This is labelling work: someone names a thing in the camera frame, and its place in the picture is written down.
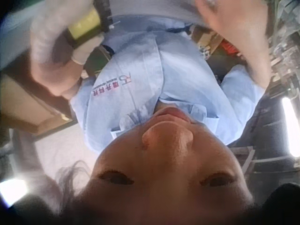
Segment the yellow label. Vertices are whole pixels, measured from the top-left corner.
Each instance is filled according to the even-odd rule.
[[[69,31],[73,38],[77,40],[82,35],[88,33],[90,30],[96,28],[101,24],[100,16],[97,10],[93,7],[93,9],[87,14],[83,19],[79,22],[74,23],[69,26]]]

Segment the nose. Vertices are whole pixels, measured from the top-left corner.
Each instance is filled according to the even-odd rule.
[[[160,122],[142,136],[146,162],[152,171],[174,170],[183,163],[193,144],[193,133],[183,124],[173,121]]]

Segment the person's right eye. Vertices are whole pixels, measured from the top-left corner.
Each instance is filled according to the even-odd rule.
[[[205,180],[201,181],[200,184],[204,187],[221,187],[227,186],[235,182],[235,178],[226,173],[216,173],[209,176]]]
[[[101,174],[99,177],[104,181],[117,185],[132,185],[134,183],[133,180],[118,171],[107,171]]]

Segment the fluorescent light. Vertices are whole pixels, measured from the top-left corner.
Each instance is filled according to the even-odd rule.
[[[285,121],[287,128],[287,139],[290,153],[294,157],[300,157],[300,126],[294,111],[291,100],[287,97],[282,99],[283,109],[285,111]]]
[[[0,194],[7,207],[11,207],[28,192],[25,181],[11,179],[0,183]]]

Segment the light blue shirt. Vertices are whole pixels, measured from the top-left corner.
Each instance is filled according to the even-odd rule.
[[[116,137],[149,120],[158,101],[176,104],[228,145],[240,138],[265,90],[243,66],[221,86],[186,33],[186,24],[125,17],[106,37],[115,54],[99,77],[82,83],[71,100],[87,145],[101,153]]]

